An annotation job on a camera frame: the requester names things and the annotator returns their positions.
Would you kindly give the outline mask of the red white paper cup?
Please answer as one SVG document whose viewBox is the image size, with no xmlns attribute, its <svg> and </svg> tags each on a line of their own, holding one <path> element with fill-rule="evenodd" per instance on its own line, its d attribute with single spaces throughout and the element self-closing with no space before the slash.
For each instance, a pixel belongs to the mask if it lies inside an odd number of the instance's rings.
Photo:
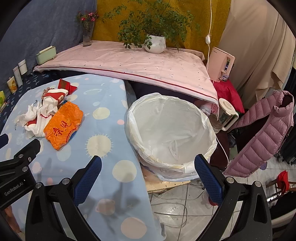
<svg viewBox="0 0 296 241">
<path fill-rule="evenodd" d="M 58 105 L 68 95 L 68 90 L 62 88 L 47 88 L 42 94 L 42 106 L 47 111 L 56 111 Z"/>
</svg>

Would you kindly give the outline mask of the pink electric kettle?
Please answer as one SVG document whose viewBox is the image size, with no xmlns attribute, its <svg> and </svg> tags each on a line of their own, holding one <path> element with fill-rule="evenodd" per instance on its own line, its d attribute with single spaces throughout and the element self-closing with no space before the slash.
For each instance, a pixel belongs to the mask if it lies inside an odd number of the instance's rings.
<svg viewBox="0 0 296 241">
<path fill-rule="evenodd" d="M 217 47 L 213 47 L 207 63 L 207 71 L 214 82 L 227 81 L 235 57 Z"/>
</svg>

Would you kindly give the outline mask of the glass vase with flowers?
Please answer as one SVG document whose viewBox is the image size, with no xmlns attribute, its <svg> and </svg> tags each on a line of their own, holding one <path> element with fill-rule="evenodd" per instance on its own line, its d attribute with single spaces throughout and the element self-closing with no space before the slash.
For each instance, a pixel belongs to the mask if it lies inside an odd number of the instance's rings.
<svg viewBox="0 0 296 241">
<path fill-rule="evenodd" d="M 91 37 L 93 34 L 95 21 L 99 18 L 96 11 L 79 12 L 76 16 L 76 20 L 81 24 L 83 30 L 83 47 L 90 46 L 92 44 Z"/>
</svg>

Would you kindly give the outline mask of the pink puffer jacket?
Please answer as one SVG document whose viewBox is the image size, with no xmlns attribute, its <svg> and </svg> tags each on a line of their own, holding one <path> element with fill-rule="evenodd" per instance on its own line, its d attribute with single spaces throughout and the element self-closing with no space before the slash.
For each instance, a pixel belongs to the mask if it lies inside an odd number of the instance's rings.
<svg viewBox="0 0 296 241">
<path fill-rule="evenodd" d="M 224 174 L 248 177 L 276 154 L 293 127 L 293 108 L 293 95 L 275 90 L 248 109 L 229 130 L 238 154 Z"/>
</svg>

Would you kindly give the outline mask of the pink bed cover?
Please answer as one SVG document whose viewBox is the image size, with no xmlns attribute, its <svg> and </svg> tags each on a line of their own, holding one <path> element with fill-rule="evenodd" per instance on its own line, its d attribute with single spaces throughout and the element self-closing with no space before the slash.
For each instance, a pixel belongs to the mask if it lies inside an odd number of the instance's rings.
<svg viewBox="0 0 296 241">
<path fill-rule="evenodd" d="M 131 80 L 176 91 L 218 105 L 217 92 L 196 50 L 166 48 L 161 54 L 122 43 L 93 41 L 77 45 L 38 65 L 34 71 L 73 70 Z"/>
</svg>

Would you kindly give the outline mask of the white lined trash bin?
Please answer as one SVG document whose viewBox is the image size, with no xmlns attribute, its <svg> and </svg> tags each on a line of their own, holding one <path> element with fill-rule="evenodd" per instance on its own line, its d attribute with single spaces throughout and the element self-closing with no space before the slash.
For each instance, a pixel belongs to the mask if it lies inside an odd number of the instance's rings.
<svg viewBox="0 0 296 241">
<path fill-rule="evenodd" d="M 209 161 L 217 147 L 206 114 L 191 102 L 151 93 L 128 109 L 125 132 L 140 163 L 162 181 L 197 179 L 198 154 Z"/>
</svg>

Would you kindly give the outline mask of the orange print cup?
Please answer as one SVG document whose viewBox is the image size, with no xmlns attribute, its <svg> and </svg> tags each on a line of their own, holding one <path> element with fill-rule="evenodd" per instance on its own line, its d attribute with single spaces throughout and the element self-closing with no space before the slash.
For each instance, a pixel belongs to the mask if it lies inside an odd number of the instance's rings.
<svg viewBox="0 0 296 241">
<path fill-rule="evenodd" d="M 10 77 L 6 83 L 8 85 L 8 88 L 9 88 L 11 94 L 14 94 L 18 89 L 15 77 L 14 76 Z"/>
</svg>

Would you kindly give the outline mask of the dark blue patterned cloth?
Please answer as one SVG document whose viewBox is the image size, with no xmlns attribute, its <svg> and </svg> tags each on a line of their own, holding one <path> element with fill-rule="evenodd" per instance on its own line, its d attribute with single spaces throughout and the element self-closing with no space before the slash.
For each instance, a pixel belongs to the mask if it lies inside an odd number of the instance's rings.
<svg viewBox="0 0 296 241">
<path fill-rule="evenodd" d="M 29 90 L 35 89 L 43 84 L 53 82 L 61 78 L 56 71 L 45 71 L 45 72 L 34 72 L 29 74 L 29 77 L 23 83 L 23 85 L 18 88 L 14 94 L 10 94 L 6 99 L 6 105 L 1 112 L 1 131 L 4 128 L 6 121 L 8 120 L 9 115 L 13 111 L 16 103 L 20 98 Z"/>
</svg>

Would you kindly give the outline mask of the white jar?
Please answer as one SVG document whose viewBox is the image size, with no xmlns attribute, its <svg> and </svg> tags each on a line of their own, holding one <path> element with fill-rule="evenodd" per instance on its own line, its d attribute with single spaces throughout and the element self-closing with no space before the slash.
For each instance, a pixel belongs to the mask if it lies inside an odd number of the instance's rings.
<svg viewBox="0 0 296 241">
<path fill-rule="evenodd" d="M 25 59 L 18 63 L 18 68 L 21 75 L 25 75 L 27 73 L 28 69 L 27 69 L 27 63 Z"/>
</svg>

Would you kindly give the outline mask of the white tissue pile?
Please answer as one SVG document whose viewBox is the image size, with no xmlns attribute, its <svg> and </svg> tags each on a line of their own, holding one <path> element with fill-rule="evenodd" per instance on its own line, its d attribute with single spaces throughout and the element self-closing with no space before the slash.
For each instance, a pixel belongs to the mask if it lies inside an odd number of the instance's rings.
<svg viewBox="0 0 296 241">
<path fill-rule="evenodd" d="M 57 111 L 57 106 L 38 101 L 29 105 L 27 112 L 18 117 L 16 126 L 24 128 L 30 138 L 44 138 L 44 129 Z"/>
</svg>

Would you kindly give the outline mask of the red envelope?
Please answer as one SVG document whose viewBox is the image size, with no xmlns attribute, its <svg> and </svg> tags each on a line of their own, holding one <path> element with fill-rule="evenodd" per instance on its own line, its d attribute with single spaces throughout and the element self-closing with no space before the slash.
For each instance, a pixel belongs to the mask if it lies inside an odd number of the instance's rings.
<svg viewBox="0 0 296 241">
<path fill-rule="evenodd" d="M 65 89 L 68 91 L 67 95 L 71 95 L 77 89 L 77 87 L 66 80 L 60 79 L 58 89 Z"/>
</svg>

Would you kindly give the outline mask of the small red stool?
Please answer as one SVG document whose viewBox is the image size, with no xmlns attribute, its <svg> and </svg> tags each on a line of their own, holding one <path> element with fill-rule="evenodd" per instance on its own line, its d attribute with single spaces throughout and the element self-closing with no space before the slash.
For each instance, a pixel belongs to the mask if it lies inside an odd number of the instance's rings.
<svg viewBox="0 0 296 241">
<path fill-rule="evenodd" d="M 288 180 L 288 172 L 282 171 L 277 178 L 266 184 L 266 188 L 273 187 L 276 193 L 267 198 L 267 202 L 271 203 L 278 200 L 288 192 L 295 192 L 295 182 Z"/>
</svg>

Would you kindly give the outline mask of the white blender jug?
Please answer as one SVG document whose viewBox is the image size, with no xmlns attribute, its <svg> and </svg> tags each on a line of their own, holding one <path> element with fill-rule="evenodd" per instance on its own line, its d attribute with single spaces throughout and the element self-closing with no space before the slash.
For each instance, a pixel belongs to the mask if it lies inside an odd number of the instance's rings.
<svg viewBox="0 0 296 241">
<path fill-rule="evenodd" d="M 239 114 L 233 105 L 224 98 L 219 99 L 219 116 L 215 128 L 226 132 L 238 120 Z"/>
</svg>

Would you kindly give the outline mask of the green yellow box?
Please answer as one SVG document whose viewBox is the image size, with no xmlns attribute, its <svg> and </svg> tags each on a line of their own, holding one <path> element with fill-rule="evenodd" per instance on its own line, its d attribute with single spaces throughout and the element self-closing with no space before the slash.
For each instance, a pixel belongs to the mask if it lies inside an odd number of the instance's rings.
<svg viewBox="0 0 296 241">
<path fill-rule="evenodd" d="M 0 106 L 1 106 L 1 110 L 5 107 L 6 105 L 6 97 L 4 95 L 4 92 L 3 91 L 0 91 Z"/>
</svg>

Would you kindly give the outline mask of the orange snack wrapper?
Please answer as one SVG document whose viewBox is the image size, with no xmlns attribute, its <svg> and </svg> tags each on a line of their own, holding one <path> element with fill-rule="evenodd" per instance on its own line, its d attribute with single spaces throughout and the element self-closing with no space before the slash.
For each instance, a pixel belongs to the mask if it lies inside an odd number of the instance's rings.
<svg viewBox="0 0 296 241">
<path fill-rule="evenodd" d="M 82 118 L 83 111 L 76 104 L 67 101 L 45 126 L 45 138 L 55 150 L 60 150 L 78 131 Z"/>
</svg>

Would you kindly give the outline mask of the light blue patterned tablecloth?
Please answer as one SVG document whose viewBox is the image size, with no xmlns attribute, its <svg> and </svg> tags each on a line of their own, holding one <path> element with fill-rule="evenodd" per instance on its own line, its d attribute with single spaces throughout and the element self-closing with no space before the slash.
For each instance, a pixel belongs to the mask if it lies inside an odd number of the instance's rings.
<svg viewBox="0 0 296 241">
<path fill-rule="evenodd" d="M 164 240 L 150 205 L 139 161 L 125 134 L 128 108 L 121 79 L 94 74 L 68 77 L 77 87 L 68 100 L 83 111 L 81 126 L 60 150 L 45 138 L 30 168 L 35 179 L 57 184 L 93 156 L 102 170 L 79 209 L 101 240 Z"/>
</svg>

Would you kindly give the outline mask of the beige hanging curtain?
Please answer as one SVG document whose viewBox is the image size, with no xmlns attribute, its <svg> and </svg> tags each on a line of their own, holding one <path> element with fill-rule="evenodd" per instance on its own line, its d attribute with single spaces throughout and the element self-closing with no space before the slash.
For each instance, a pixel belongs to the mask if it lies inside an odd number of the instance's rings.
<svg viewBox="0 0 296 241">
<path fill-rule="evenodd" d="M 232 1 L 219 48 L 235 57 L 230 81 L 250 108 L 282 89 L 292 67 L 295 37 L 267 1 Z"/>
</svg>

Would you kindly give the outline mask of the potted green plant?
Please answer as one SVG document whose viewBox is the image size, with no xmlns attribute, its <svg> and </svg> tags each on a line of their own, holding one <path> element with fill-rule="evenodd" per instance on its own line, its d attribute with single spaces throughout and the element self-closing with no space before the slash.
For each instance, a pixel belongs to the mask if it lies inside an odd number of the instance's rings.
<svg viewBox="0 0 296 241">
<path fill-rule="evenodd" d="M 127 12 L 119 23 L 117 38 L 126 49 L 152 47 L 152 37 L 163 37 L 180 48 L 189 32 L 200 34 L 200 24 L 190 12 L 180 12 L 170 1 L 124 1 L 104 13 L 102 21 L 114 20 Z"/>
</svg>

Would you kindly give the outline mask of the green tissue box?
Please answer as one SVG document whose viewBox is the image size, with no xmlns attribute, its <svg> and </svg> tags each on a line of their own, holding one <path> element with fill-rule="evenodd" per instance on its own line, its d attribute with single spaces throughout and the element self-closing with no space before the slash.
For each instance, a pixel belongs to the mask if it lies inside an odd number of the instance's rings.
<svg viewBox="0 0 296 241">
<path fill-rule="evenodd" d="M 38 65 L 42 65 L 45 62 L 54 59 L 56 57 L 56 47 L 55 46 L 49 46 L 43 50 L 41 50 L 37 55 L 36 55 L 36 61 Z"/>
</svg>

